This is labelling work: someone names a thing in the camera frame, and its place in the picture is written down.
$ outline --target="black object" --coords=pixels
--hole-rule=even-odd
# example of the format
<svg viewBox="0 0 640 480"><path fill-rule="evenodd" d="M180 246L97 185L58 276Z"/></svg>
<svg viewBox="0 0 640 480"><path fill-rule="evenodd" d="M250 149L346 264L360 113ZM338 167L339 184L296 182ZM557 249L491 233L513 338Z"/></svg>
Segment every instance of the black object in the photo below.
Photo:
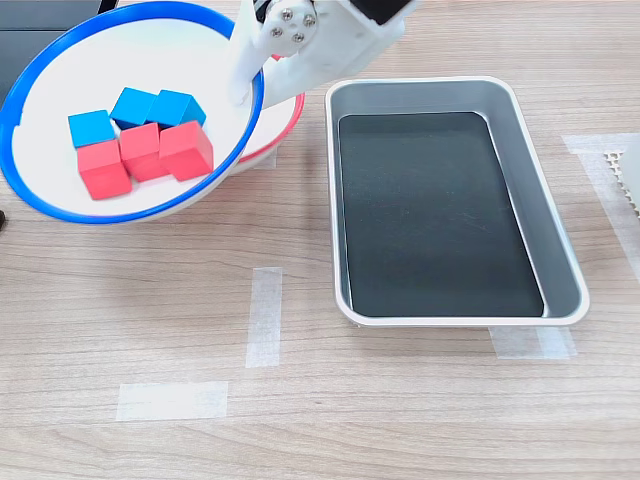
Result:
<svg viewBox="0 0 640 480"><path fill-rule="evenodd" d="M118 0L102 0L98 13L104 13L108 10L113 10L114 8L116 8L117 4Z"/></svg>
<svg viewBox="0 0 640 480"><path fill-rule="evenodd" d="M256 9L256 19L260 23L264 23L267 18L267 10L272 0L253 0L253 7Z"/></svg>
<svg viewBox="0 0 640 480"><path fill-rule="evenodd" d="M351 3L378 25L384 25L411 0L351 0Z"/></svg>
<svg viewBox="0 0 640 480"><path fill-rule="evenodd" d="M369 317L536 317L543 301L474 113L339 123L346 265Z"/></svg>

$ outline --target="blue bowl rim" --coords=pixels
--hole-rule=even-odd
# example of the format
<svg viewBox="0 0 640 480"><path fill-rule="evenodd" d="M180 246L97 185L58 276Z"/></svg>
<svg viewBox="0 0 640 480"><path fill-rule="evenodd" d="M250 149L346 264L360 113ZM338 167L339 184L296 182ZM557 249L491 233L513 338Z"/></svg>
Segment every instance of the blue bowl rim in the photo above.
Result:
<svg viewBox="0 0 640 480"><path fill-rule="evenodd" d="M126 23L151 19L177 19L198 23L231 38L234 22L209 8L184 2L147 2L117 8L102 13L74 27L45 48L22 72L9 92L4 107L0 110L0 168L15 193L27 204L59 220L84 224L113 224L141 220L176 207L202 192L222 175L228 175L235 160L242 154L258 123L264 100L264 76L260 72L253 80L252 112L247 128L240 141L225 161L208 177L183 194L155 207L124 215L81 215L50 205L42 200L24 183L13 158L13 132L20 124L22 110L33 84L45 68L61 53L82 40L108 28Z"/></svg>

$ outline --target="red cube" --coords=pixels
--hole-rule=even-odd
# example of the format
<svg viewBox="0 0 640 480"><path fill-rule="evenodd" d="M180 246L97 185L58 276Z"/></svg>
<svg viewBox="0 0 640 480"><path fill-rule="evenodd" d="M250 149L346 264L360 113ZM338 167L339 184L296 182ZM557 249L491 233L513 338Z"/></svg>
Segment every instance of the red cube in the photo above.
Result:
<svg viewBox="0 0 640 480"><path fill-rule="evenodd" d="M160 162L179 181L213 172L213 146L194 120L160 132Z"/></svg>
<svg viewBox="0 0 640 480"><path fill-rule="evenodd" d="M79 148L78 172L94 200L123 195L133 188L117 140Z"/></svg>
<svg viewBox="0 0 640 480"><path fill-rule="evenodd" d="M157 123L123 130L120 151L125 168L139 182L169 175L160 163L160 128Z"/></svg>

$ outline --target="silver tray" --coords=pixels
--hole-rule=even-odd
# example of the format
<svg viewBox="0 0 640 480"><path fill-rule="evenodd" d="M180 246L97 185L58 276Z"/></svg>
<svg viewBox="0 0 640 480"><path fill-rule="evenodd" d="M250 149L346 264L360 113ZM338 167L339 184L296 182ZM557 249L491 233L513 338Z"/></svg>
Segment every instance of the silver tray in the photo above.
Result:
<svg viewBox="0 0 640 480"><path fill-rule="evenodd" d="M353 307L345 236L339 122L352 115L468 112L488 126L542 298L537 316L370 316ZM326 97L333 273L339 309L368 327L560 326L582 319L589 293L544 179L515 94L489 77L356 80Z"/></svg>

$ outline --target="blue cube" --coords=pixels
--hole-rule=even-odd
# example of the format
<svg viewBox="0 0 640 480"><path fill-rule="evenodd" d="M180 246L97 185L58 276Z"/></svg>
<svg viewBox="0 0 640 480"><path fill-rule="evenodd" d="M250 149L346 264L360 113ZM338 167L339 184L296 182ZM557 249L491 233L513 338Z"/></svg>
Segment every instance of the blue cube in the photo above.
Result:
<svg viewBox="0 0 640 480"><path fill-rule="evenodd" d="M106 110L72 115L69 117L69 127L75 148L116 139L116 132L113 131L109 112Z"/></svg>
<svg viewBox="0 0 640 480"><path fill-rule="evenodd" d="M125 88L111 111L111 118L122 130L145 124L156 96L135 88Z"/></svg>
<svg viewBox="0 0 640 480"><path fill-rule="evenodd" d="M191 95L162 90L151 107L147 123L157 123L160 128L171 128L196 120L202 126L206 119L207 116Z"/></svg>

